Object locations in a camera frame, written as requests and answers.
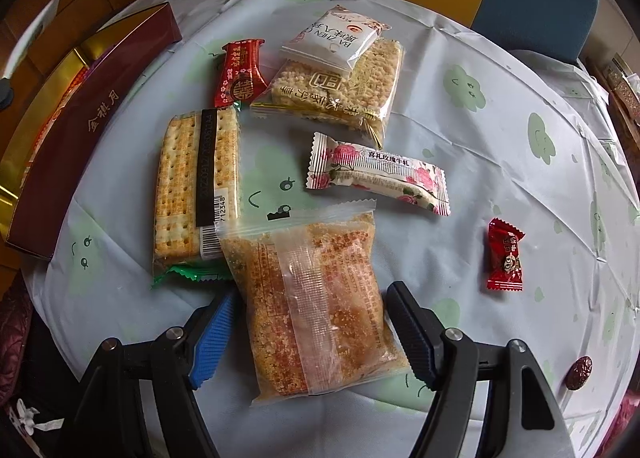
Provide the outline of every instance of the maroon jacket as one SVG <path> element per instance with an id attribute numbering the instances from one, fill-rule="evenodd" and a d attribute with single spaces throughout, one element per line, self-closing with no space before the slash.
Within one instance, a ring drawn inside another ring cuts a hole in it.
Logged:
<path id="1" fill-rule="evenodd" d="M 33 304 L 18 272 L 0 300 L 0 407 L 14 393 L 32 312 Z"/>

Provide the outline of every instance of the black label strip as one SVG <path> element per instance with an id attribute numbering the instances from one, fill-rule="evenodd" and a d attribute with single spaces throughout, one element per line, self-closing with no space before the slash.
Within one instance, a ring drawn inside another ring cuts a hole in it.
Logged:
<path id="1" fill-rule="evenodd" d="M 216 150 L 218 110 L 203 110 L 200 117 L 198 173 L 196 175 L 196 226 L 206 227 L 216 222 L 213 193 L 213 155 Z"/>

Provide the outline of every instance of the barcode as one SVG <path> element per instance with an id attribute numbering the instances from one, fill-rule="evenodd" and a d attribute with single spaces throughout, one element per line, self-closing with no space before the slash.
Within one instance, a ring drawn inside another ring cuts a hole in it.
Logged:
<path id="1" fill-rule="evenodd" d="M 200 257 L 203 260 L 213 260 L 222 255 L 220 240 L 216 234 L 216 223 L 222 219 L 222 211 L 225 204 L 224 196 L 215 196 L 213 199 L 214 225 L 200 228 Z"/>

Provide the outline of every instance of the white tablecloth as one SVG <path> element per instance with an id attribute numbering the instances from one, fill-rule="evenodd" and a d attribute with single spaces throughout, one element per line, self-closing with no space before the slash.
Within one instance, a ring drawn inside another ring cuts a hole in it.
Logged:
<path id="1" fill-rule="evenodd" d="M 82 375 L 104 338 L 152 340 L 209 300 L 205 284 L 178 279 L 152 290 L 150 271 L 162 137 L 173 115 L 208 107 L 216 83 L 210 54 L 230 40 L 264 38 L 260 60 L 270 78 L 282 62 L 280 44 L 339 3 L 388 23 L 385 36 L 405 46 L 385 148 L 443 168 L 452 210 L 436 216 L 379 197 L 373 262 L 380 287 L 402 279 L 446 326 L 476 341 L 526 341 L 577 456 L 593 456 L 638 354 L 638 195 L 601 89 L 578 69 L 517 53 L 532 70 L 465 27 L 401 0 L 140 0 L 125 13 L 161 1 L 171 2 L 184 39 L 145 71 L 111 119 L 53 260 L 25 272 L 34 305 L 74 373 Z M 472 79 L 475 96 L 460 90 Z M 244 215 L 267 221 L 284 204 L 370 197 L 350 188 L 304 190 L 315 130 L 358 138 L 302 119 L 243 114 Z M 285 191 L 279 184 L 287 179 L 294 186 Z M 247 202 L 256 191 L 258 208 Z M 526 233 L 523 292 L 485 289 L 485 235 L 494 216 Z M 562 378 L 582 355 L 593 359 L 593 373 L 571 393 Z M 433 398 L 421 387 L 409 374 L 251 407 L 257 385 L 241 327 L 196 398 L 225 458 L 386 458 L 408 456 L 414 444 Z M 486 392 L 479 383 L 465 458 L 474 456 Z M 143 401 L 161 448 L 149 385 Z"/>

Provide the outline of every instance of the black pants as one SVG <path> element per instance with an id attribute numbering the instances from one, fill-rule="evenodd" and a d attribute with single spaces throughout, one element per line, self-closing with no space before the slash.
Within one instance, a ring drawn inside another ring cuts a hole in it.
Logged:
<path id="1" fill-rule="evenodd" d="M 78 381 L 66 365 L 51 338 L 49 328 L 34 310 L 31 329 L 24 349 L 18 385 L 9 403 L 21 398 L 28 408 L 36 408 L 34 422 L 64 418 L 78 395 Z M 54 455 L 60 430 L 35 430 L 32 438 L 46 458 Z M 18 431 L 0 408 L 0 457 L 35 458 Z"/>

